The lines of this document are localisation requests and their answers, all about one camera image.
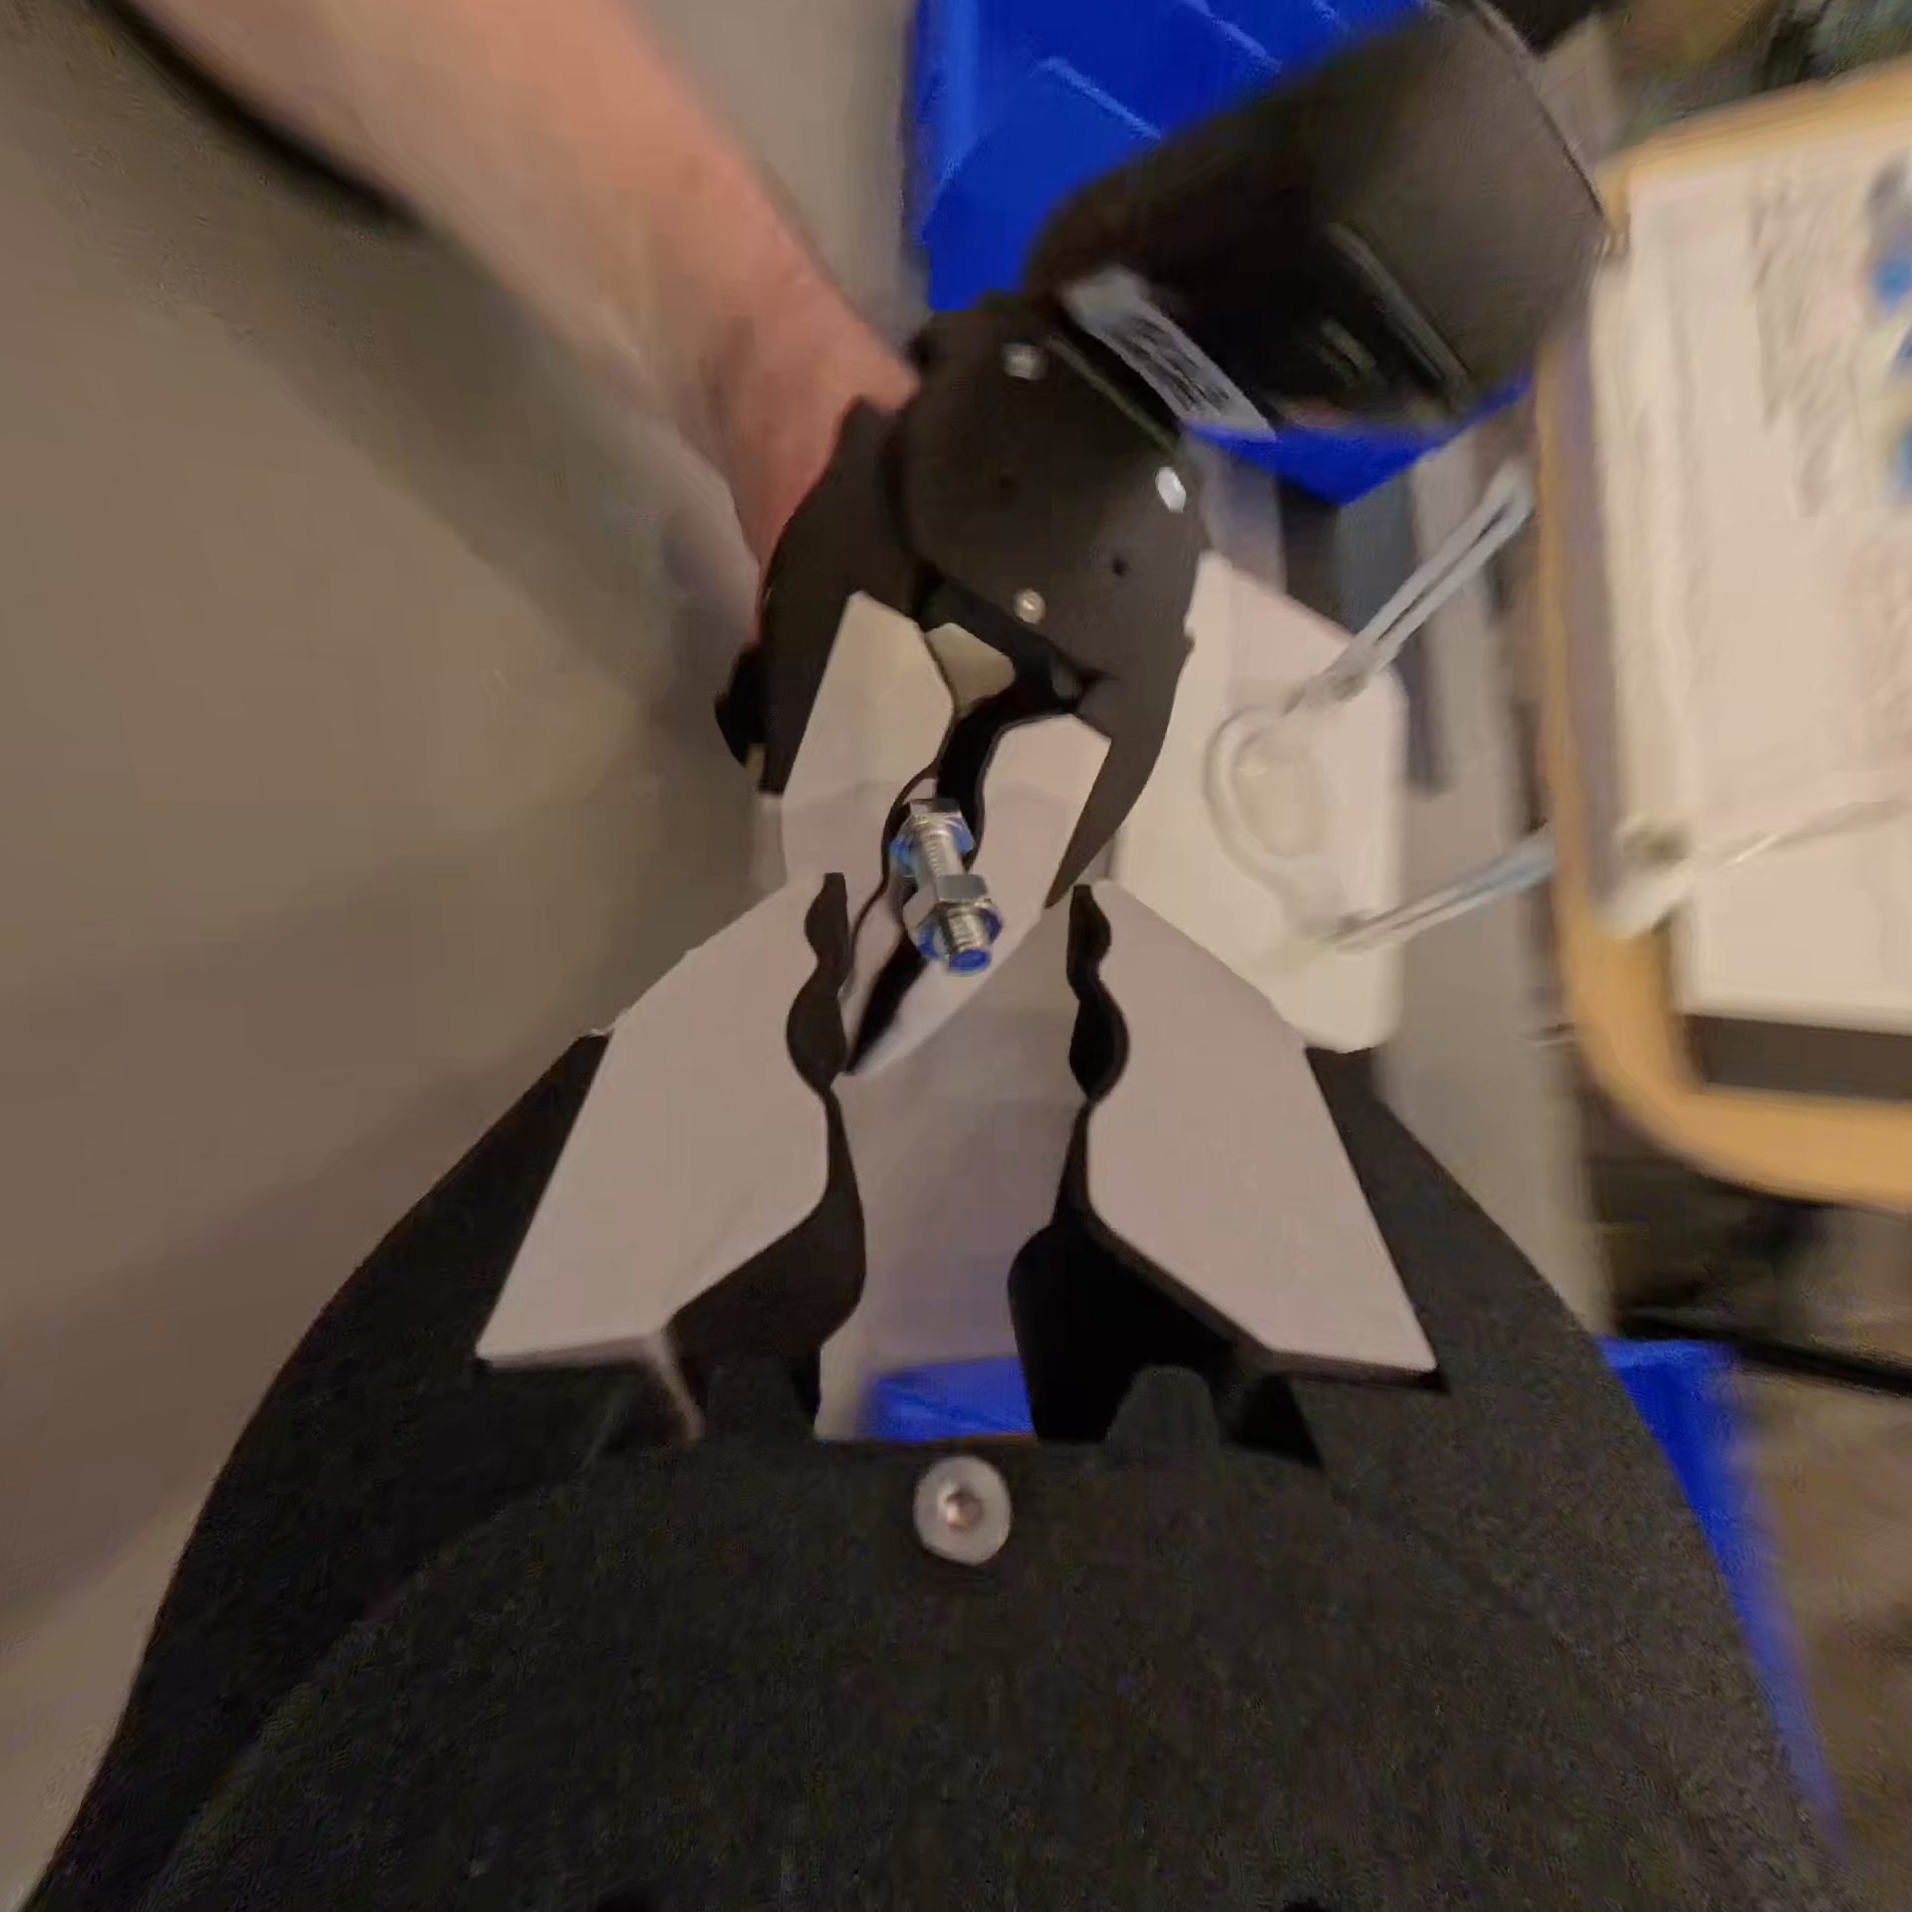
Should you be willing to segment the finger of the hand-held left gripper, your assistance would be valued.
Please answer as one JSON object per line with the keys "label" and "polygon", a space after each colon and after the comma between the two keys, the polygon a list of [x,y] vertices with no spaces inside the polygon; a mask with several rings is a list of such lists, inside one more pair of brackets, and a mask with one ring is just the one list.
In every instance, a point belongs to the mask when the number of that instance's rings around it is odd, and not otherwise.
{"label": "finger of the hand-held left gripper", "polygon": [[879,974],[908,949],[893,891],[893,813],[932,781],[951,720],[948,686],[919,627],[855,592],[829,648],[794,770],[778,798],[756,802],[761,892],[789,876],[844,876],[852,982],[842,1007],[854,1068],[890,1068],[922,1042],[906,1011],[881,1036],[869,1015]]}
{"label": "finger of the hand-held left gripper", "polygon": [[1075,717],[1018,724],[996,737],[978,802],[984,824],[971,868],[987,884],[1000,916],[989,966],[955,974],[922,963],[894,1011],[877,1005],[877,982],[896,954],[914,954],[896,910],[882,901],[858,933],[854,957],[852,1073],[872,1078],[908,1060],[944,1023],[970,1008],[1000,969],[1040,924],[1060,876],[1062,852],[1109,757],[1109,742]]}

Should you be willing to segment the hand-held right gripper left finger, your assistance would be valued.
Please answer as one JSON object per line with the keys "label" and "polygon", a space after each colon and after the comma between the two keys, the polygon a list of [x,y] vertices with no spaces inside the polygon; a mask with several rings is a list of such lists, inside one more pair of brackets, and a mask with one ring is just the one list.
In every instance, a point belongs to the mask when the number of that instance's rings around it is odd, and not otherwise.
{"label": "hand-held right gripper left finger", "polygon": [[809,1418],[869,1271],[837,1081],[854,954],[842,874],[804,874],[602,1029],[478,1341],[492,1371],[641,1368],[700,1418],[771,1363]]}

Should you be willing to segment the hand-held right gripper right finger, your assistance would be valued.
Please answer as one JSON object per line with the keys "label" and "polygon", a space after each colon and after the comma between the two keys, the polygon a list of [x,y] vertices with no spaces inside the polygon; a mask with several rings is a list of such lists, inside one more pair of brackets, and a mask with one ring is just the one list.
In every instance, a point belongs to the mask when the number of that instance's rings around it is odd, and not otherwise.
{"label": "hand-held right gripper right finger", "polygon": [[1112,882],[1070,897],[1064,974],[1080,1106],[1007,1278],[1037,1440],[1102,1442],[1157,1368],[1192,1373],[1250,1440],[1294,1377],[1431,1385],[1439,1357],[1302,1036]]}

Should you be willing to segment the silver hex bolt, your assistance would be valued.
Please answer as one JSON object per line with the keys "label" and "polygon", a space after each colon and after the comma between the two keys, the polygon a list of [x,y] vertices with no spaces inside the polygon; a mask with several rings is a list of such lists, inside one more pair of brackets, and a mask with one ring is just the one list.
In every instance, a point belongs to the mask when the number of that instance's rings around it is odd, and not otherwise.
{"label": "silver hex bolt", "polygon": [[912,799],[896,824],[890,857],[898,882],[896,909],[903,930],[900,907],[914,888],[944,874],[971,872],[971,834],[964,813],[947,799]]}

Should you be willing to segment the blue bin with square label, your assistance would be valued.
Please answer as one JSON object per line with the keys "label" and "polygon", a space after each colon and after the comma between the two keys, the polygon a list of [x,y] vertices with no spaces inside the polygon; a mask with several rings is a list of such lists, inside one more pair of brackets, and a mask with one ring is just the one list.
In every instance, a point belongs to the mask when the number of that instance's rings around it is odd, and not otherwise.
{"label": "blue bin with square label", "polygon": [[1546,274],[1490,208],[1539,108],[1480,5],[919,5],[927,304],[1347,503],[1539,355]]}

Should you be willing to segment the blue plastic bin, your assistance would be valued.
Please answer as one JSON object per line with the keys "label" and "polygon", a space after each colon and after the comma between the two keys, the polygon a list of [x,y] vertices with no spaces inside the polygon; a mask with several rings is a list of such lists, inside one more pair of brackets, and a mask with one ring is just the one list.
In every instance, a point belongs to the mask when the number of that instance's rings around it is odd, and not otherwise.
{"label": "blue plastic bin", "polygon": [[[1776,1573],[1763,1560],[1753,1487],[1736,1450],[1736,1371],[1697,1341],[1623,1341],[1599,1352],[1677,1477],[1720,1569],[1761,1697],[1805,1799],[1836,1833],[1838,1811],[1818,1722]],[[873,1377],[854,1435],[887,1443],[1027,1440],[1033,1435],[1019,1361],[976,1357]]]}

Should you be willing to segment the person's left forearm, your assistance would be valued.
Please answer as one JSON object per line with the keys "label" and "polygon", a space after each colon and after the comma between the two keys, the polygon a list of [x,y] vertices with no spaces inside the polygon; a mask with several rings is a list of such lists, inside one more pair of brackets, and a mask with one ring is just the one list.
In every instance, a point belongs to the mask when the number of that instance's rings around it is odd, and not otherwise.
{"label": "person's left forearm", "polygon": [[765,567],[914,376],[628,5],[169,3],[157,32],[453,242],[723,481]]}

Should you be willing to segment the wooden stand board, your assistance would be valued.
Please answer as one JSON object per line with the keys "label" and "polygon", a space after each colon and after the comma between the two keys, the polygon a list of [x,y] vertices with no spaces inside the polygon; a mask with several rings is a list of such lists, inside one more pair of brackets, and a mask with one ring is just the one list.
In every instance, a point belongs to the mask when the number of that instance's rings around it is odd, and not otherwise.
{"label": "wooden stand board", "polygon": [[[1838,137],[1908,117],[1908,60],[1852,79],[1790,88],[1703,115],[1615,156],[1602,173],[1615,258],[1630,187],[1798,137]],[[1908,1105],[1718,1089],[1694,1065],[1666,991],[1662,939],[1605,926],[1592,892],[1586,745],[1588,684],[1599,662],[1605,587],[1598,483],[1590,463],[1586,316],[1554,343],[1536,373],[1541,773],[1557,849],[1551,921],[1567,1023],[1619,1113],[1670,1154],[1722,1180],[1826,1205],[1908,1212]]]}

